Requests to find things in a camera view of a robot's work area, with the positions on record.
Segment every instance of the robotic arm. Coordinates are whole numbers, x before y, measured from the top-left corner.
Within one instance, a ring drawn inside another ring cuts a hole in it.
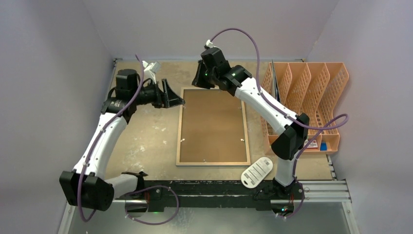
[[[198,70],[192,85],[206,89],[218,86],[220,90],[228,91],[232,96],[249,104],[267,120],[279,135],[271,145],[271,149],[278,157],[277,172],[273,183],[281,191],[288,192],[295,181],[294,161],[298,151],[304,146],[308,130],[272,108],[261,95],[265,95],[271,103],[305,125],[309,124],[309,117],[304,113],[297,115],[287,109],[264,89],[261,88],[259,92],[257,81],[251,73],[239,65],[230,67],[221,49],[213,46],[210,41],[207,41],[205,49],[201,53],[202,60],[198,61]]]
[[[99,141],[92,152],[92,157],[88,162],[86,172],[81,181],[81,202],[83,208],[90,208],[100,211],[107,210],[113,199],[137,189],[144,188],[143,177],[145,173],[139,174],[124,172],[120,176],[104,180],[106,167],[109,158],[115,147],[120,134],[125,130],[131,116],[136,111],[137,105],[151,103],[155,108],[170,108],[182,105],[185,101],[176,95],[168,85],[166,79],[162,79],[163,91],[156,82],[155,74],[160,68],[160,64],[146,63],[143,61],[144,73],[149,78],[144,81],[147,83],[140,90],[135,105],[129,106],[121,116],[117,117],[103,132]],[[84,155],[70,172],[62,172],[59,182],[70,205],[77,206],[77,188],[79,185],[80,173],[83,165],[86,164],[86,155],[93,147],[92,144],[97,135],[112,117],[114,117],[135,94],[140,76],[135,70],[120,70],[116,75],[116,87],[109,91],[107,100],[103,103],[99,123],[94,136],[86,149]]]

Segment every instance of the gray wall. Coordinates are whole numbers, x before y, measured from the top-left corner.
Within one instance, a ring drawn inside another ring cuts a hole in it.
[[[412,12],[411,0],[341,0],[309,56],[350,73],[334,163],[366,234],[413,230]]]
[[[239,27],[257,41],[263,59],[304,58],[338,0],[84,0],[114,56],[199,59],[206,40]],[[254,59],[239,32],[216,39],[227,58]]]
[[[81,0],[0,7],[0,233],[55,233],[112,70]]]

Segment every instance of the cork board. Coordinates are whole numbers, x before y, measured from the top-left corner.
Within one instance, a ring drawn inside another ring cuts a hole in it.
[[[250,165],[245,104],[219,89],[182,88],[176,165]]]

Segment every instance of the worn table surface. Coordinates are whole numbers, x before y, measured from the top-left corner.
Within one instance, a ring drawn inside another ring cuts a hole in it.
[[[254,62],[231,62],[239,64],[255,74]],[[161,62],[156,74],[160,81],[167,78],[177,94],[182,87],[191,86],[196,74],[197,62]],[[268,63],[260,64],[260,80],[263,79]],[[140,72],[138,62],[119,61],[115,74],[121,69],[135,69]],[[239,180],[247,166],[176,166],[179,107],[155,109],[151,105],[138,106],[129,125],[119,137],[106,170],[106,179],[118,176],[121,172],[144,171],[149,180]],[[264,136],[259,114],[246,105],[246,119],[251,163],[264,156]],[[277,158],[267,156],[274,162],[274,170],[266,177],[274,177]],[[298,179],[332,179],[326,155],[303,155],[297,165]]]

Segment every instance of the blue object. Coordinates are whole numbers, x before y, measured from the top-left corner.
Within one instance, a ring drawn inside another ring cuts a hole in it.
[[[325,142],[321,143],[320,151],[327,151],[327,144]]]

